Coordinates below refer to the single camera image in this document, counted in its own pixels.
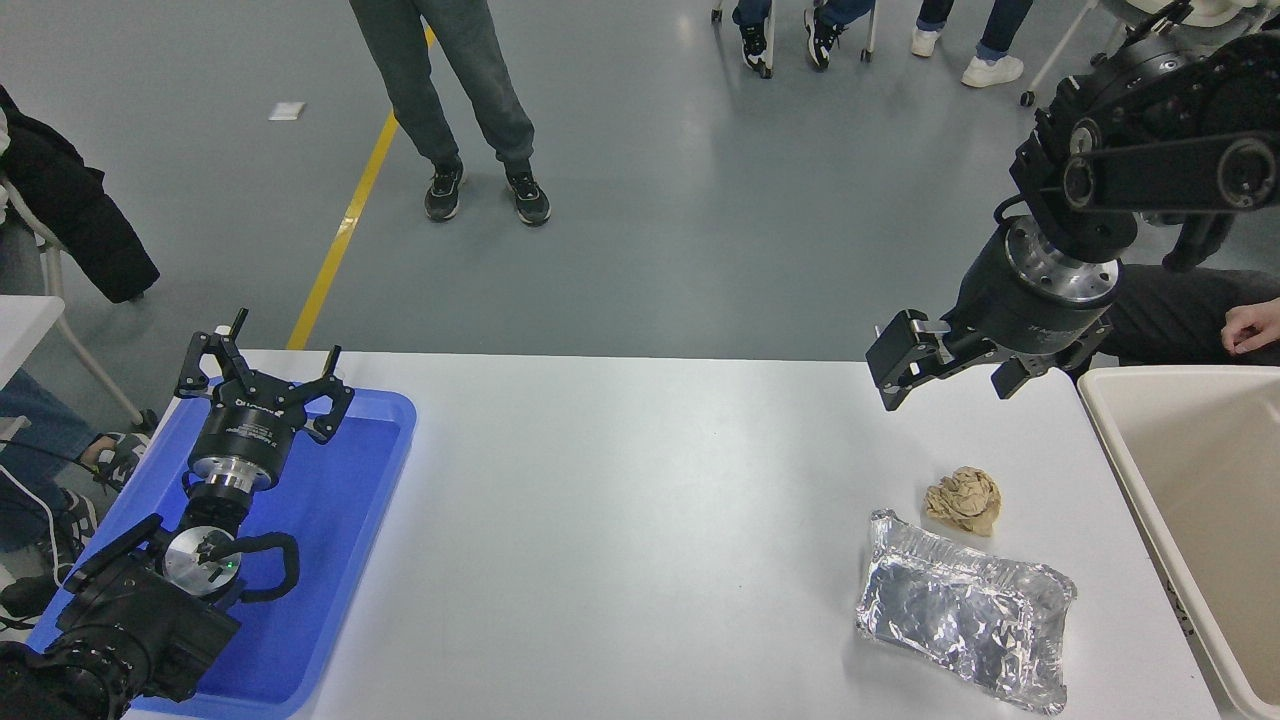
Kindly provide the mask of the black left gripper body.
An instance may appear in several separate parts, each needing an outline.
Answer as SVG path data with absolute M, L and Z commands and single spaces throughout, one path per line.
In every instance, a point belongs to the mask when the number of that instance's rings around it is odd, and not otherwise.
M 301 405 L 284 407 L 276 398 L 270 392 L 250 397 L 239 383 L 219 384 L 188 466 L 209 471 L 219 459 L 239 459 L 261 471 L 282 470 L 307 415 Z

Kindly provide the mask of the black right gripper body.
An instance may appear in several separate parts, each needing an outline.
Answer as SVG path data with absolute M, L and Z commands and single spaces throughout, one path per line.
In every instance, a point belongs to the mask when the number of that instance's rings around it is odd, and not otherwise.
M 1042 234 L 996 234 L 963 277 L 942 342 L 955 357 L 1002 351 L 1080 366 L 1108 338 L 1112 301 L 1111 261 L 1069 258 Z

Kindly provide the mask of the person's hand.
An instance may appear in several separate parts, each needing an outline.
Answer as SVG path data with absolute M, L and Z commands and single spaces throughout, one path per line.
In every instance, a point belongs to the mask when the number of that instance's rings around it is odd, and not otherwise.
M 1279 299 L 1248 304 L 1226 311 L 1220 340 L 1233 356 L 1260 351 L 1279 340 Z

